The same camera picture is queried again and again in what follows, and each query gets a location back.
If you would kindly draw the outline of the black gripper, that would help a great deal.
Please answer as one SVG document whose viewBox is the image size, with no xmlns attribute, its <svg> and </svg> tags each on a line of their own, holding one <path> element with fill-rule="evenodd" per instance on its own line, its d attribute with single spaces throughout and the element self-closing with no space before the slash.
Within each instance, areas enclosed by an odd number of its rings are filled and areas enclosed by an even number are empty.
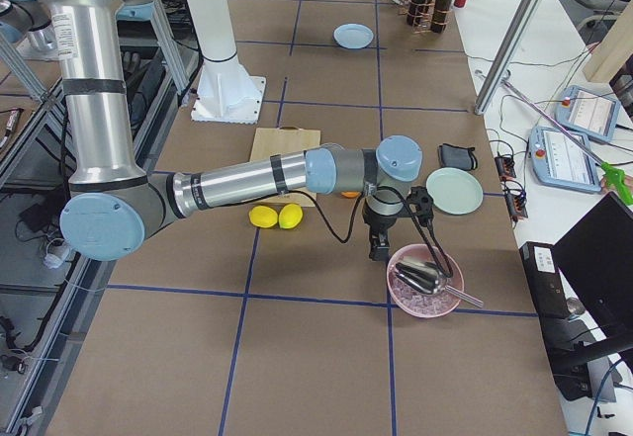
<svg viewBox="0 0 633 436">
<path fill-rule="evenodd" d="M 399 218 L 407 218 L 402 194 L 391 189 L 379 190 L 365 199 L 363 219 L 369 226 L 372 261 L 389 260 L 389 229 Z"/>
</svg>

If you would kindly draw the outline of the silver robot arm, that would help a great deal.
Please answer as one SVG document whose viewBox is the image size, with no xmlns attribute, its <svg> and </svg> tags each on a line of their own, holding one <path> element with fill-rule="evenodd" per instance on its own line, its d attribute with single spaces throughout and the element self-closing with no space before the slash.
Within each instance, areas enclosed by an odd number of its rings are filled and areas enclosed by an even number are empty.
<svg viewBox="0 0 633 436">
<path fill-rule="evenodd" d="M 299 191 L 358 192 L 372 226 L 391 225 L 417 179 L 422 152 L 393 135 L 374 149 L 321 146 L 211 172 L 152 178 L 136 163 L 116 18 L 144 0 L 39 0 L 57 41 L 75 146 L 65 240 L 85 257 L 119 260 L 197 211 Z"/>
</svg>

